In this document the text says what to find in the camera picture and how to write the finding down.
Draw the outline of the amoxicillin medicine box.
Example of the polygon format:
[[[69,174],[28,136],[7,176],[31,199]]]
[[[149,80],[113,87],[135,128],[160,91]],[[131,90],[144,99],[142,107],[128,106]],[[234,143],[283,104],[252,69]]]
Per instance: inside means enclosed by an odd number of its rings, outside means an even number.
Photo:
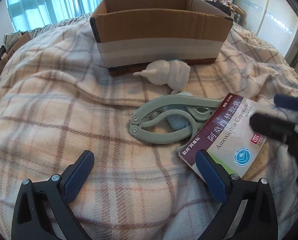
[[[244,177],[266,143],[266,137],[254,132],[250,126],[250,117],[257,112],[277,115],[269,106],[229,93],[179,152],[180,158],[201,177],[196,152],[206,150],[229,174]]]

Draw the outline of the white sliding wardrobe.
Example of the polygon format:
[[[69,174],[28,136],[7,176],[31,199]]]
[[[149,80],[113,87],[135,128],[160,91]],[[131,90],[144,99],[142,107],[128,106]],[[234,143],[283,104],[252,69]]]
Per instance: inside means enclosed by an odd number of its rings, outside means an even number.
[[[298,17],[286,0],[236,0],[246,13],[241,26],[286,56],[298,29]]]

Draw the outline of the blue white tissue pack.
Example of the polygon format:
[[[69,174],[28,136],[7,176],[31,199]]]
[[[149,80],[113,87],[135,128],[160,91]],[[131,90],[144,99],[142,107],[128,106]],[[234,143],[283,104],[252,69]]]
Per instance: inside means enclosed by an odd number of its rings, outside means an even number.
[[[171,94],[182,91],[188,84],[191,67],[181,60],[158,60],[150,63],[146,69],[133,73],[145,77],[156,86],[168,85]]]

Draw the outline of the plaid blanket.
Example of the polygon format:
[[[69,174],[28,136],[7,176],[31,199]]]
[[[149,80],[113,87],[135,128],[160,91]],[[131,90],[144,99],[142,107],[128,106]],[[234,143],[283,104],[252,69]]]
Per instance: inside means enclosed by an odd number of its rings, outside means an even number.
[[[21,182],[61,174],[84,150],[95,166],[70,207],[92,239],[197,239],[220,203],[174,152],[133,138],[133,111],[167,86],[100,66],[89,20],[38,35],[0,77],[0,234],[11,239]],[[298,96],[298,75],[273,47],[234,25],[215,63],[193,66],[186,91],[201,98],[228,93],[273,105]],[[246,179],[269,180],[279,239],[298,217],[297,165],[286,147],[265,145]]]

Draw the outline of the open cardboard box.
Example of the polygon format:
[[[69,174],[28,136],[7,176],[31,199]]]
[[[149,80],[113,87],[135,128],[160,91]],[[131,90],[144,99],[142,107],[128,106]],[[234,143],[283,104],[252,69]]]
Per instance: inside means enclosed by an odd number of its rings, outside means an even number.
[[[157,60],[214,63],[233,19],[202,0],[102,0],[90,25],[105,68],[119,76]]]

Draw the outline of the small cardboard box with items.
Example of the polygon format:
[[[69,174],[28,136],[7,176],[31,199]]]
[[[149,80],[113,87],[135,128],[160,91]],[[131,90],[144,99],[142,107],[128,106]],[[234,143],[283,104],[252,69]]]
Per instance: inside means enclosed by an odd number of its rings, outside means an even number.
[[[4,35],[3,45],[0,47],[0,74],[14,53],[30,40],[29,31],[17,31]]]

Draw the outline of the grey checked bed sheet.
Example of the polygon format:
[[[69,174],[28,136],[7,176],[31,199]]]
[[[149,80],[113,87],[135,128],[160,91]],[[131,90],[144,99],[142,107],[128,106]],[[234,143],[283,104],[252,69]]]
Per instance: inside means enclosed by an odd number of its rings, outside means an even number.
[[[57,29],[59,27],[75,24],[77,22],[88,21],[91,14],[92,13],[83,14],[82,16],[78,16],[78,17],[75,17],[75,18],[70,18],[70,19],[67,19],[67,20],[63,20],[59,23],[48,24],[44,27],[35,28],[33,30],[30,30],[29,34],[30,34],[31,38],[36,38],[37,36],[39,36],[39,35],[41,35],[45,32]]]

